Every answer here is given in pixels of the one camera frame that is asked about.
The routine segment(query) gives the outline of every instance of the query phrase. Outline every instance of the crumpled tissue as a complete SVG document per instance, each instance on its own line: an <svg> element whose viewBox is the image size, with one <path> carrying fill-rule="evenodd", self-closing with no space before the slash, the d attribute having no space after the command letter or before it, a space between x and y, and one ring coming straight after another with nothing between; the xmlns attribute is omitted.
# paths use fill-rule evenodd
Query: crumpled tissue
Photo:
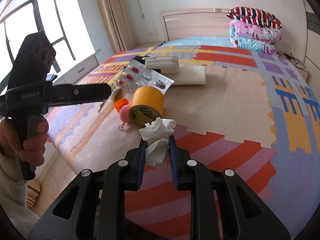
<svg viewBox="0 0 320 240"><path fill-rule="evenodd" d="M171 119L158 117L151 124L139 130L142 139L147 142L145 163L160 167L165 164L165 157L169 149L169 136L174 132L177 123Z"/></svg>

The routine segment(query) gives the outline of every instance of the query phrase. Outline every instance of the curtain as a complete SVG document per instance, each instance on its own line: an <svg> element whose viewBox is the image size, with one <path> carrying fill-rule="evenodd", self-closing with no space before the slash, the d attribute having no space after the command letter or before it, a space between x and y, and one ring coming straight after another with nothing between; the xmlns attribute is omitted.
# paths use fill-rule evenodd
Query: curtain
<svg viewBox="0 0 320 240"><path fill-rule="evenodd" d="M123 0L97 0L115 53L134 49L138 44Z"/></svg>

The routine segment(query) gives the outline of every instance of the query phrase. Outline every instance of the drawer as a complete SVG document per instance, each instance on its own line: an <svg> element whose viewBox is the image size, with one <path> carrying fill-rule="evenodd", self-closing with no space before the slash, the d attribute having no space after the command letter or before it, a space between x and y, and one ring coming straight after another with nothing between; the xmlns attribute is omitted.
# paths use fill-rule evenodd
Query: drawer
<svg viewBox="0 0 320 240"><path fill-rule="evenodd" d="M97 67L99 64L95 57L86 58L78 65L74 66L67 73L63 75L63 79L67 84L74 84L77 80L82 78L85 74Z"/></svg>

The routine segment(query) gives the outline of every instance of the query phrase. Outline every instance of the cable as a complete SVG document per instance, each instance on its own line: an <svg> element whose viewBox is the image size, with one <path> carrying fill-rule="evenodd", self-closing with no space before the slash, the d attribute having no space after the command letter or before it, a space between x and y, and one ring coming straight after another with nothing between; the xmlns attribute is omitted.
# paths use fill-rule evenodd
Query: cable
<svg viewBox="0 0 320 240"><path fill-rule="evenodd" d="M144 15L143 12L142 12L140 0L138 0L138 3L139 3L140 12L141 12L141 19L144 19L144 18L145 18L145 15Z"/></svg>
<svg viewBox="0 0 320 240"><path fill-rule="evenodd" d="M297 58L295 58L294 56L292 56L292 53L290 52L290 55L285 53L285 52L282 52L281 53L286 56L286 58L288 60L290 60L290 62L296 67L296 68L299 68L299 69L305 69L306 67L302 64L302 62L300 60L298 60Z"/></svg>

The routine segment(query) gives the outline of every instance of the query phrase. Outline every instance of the blue bedsheet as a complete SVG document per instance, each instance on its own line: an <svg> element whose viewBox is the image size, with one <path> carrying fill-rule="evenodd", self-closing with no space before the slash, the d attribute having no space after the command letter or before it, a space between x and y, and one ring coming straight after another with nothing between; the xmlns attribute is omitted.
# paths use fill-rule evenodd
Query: blue bedsheet
<svg viewBox="0 0 320 240"><path fill-rule="evenodd" d="M229 37L189 37L175 41L169 41L163 44L163 46L180 46L180 45L210 45L210 46L222 46L232 47Z"/></svg>

